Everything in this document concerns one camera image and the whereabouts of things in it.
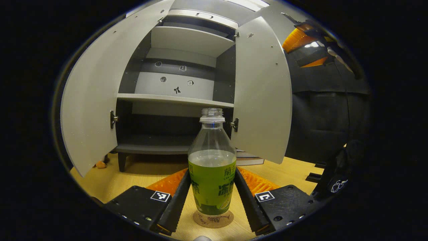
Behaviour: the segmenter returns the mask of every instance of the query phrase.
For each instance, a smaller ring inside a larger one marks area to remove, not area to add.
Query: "cork coaster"
[[[227,211],[220,215],[211,216],[202,214],[196,210],[195,213],[193,213],[193,220],[203,227],[218,229],[229,225],[233,221],[233,213]]]

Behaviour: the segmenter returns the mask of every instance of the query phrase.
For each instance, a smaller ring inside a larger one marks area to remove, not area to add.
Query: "wooden table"
[[[186,155],[131,155],[126,162],[125,172],[120,172],[117,154],[108,154],[110,162],[104,169],[93,168],[85,178],[72,169],[70,174],[77,183],[90,195],[107,203],[133,185],[146,187],[174,172],[187,168]],[[308,195],[316,183],[305,181],[310,172],[322,174],[323,169],[316,168],[313,163],[284,157],[278,165],[265,161],[262,165],[242,166],[280,186],[295,185]],[[189,189],[186,202],[178,223],[177,232],[172,234],[178,240],[193,240],[198,236],[206,236],[217,240],[248,240],[255,237],[251,232],[245,215],[244,207],[234,187],[230,211],[234,214],[233,222],[227,227],[209,229],[197,225],[192,214],[196,210],[192,189]]]

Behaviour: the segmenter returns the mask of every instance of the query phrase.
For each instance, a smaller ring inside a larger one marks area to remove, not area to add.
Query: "bottle label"
[[[198,166],[189,162],[190,179],[197,209],[206,215],[219,215],[229,209],[235,178],[236,160],[220,167]]]

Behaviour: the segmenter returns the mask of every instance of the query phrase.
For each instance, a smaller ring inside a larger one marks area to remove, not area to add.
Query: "cabinet door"
[[[125,67],[173,2],[163,0],[148,6],[111,27],[85,50],[70,72],[61,101],[61,131],[67,153],[81,176],[117,146],[110,111],[116,112]]]
[[[291,128],[291,79],[281,43],[262,17],[237,30],[232,144],[282,163]]]

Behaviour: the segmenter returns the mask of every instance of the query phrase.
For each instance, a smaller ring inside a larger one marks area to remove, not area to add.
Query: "green tea bottle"
[[[236,149],[223,129],[222,109],[202,110],[202,129],[189,151],[189,172],[196,208],[205,215],[228,211],[235,178]]]

